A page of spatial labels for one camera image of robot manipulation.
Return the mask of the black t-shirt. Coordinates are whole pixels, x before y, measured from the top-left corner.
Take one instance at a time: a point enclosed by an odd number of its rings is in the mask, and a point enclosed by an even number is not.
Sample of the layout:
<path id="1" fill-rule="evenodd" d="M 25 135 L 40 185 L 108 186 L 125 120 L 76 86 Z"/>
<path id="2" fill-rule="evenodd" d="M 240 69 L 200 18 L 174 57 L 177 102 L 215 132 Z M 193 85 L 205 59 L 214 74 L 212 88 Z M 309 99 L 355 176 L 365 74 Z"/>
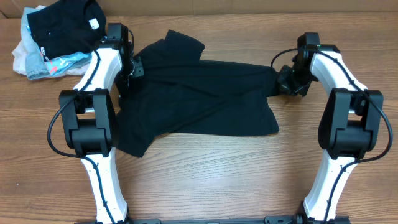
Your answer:
<path id="1" fill-rule="evenodd" d="M 278 132 L 267 99 L 278 94 L 267 66 L 202 60 L 205 46 L 168 31 L 139 52 L 143 76 L 119 99 L 118 149 L 142 157 L 165 133 L 265 136 Z"/>

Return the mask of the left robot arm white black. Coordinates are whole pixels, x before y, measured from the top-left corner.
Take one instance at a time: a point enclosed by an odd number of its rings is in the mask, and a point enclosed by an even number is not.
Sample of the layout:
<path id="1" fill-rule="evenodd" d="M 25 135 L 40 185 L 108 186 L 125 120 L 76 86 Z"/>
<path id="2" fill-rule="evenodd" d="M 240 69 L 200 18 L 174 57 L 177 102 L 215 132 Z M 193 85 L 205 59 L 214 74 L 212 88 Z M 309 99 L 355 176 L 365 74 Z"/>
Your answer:
<path id="1" fill-rule="evenodd" d="M 144 73 L 135 59 L 134 36 L 127 26 L 110 23 L 108 34 L 92 52 L 90 65 L 72 90 L 59 96 L 67 146 L 81 160 L 96 203 L 95 223 L 132 223 L 129 207 L 121 192 L 116 168 L 118 122 L 110 92 L 116 86 L 125 96 L 130 82 Z"/>

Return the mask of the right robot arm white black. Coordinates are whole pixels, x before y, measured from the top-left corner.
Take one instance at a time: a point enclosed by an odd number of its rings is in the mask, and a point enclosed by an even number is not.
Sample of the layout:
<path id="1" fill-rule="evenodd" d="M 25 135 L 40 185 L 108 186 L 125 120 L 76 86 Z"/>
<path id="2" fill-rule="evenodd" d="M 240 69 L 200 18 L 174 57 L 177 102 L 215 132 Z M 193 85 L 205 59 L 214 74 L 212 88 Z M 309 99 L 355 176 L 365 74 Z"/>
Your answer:
<path id="1" fill-rule="evenodd" d="M 320 82 L 328 95 L 318 127 L 322 160 L 310 193 L 291 217 L 267 217 L 266 223 L 349 223 L 336 216 L 336 208 L 353 169 L 377 142 L 383 95 L 369 90 L 344 64 L 335 45 L 320 42 L 316 32 L 297 39 L 293 66 L 284 65 L 279 90 L 305 96 L 312 82 Z"/>

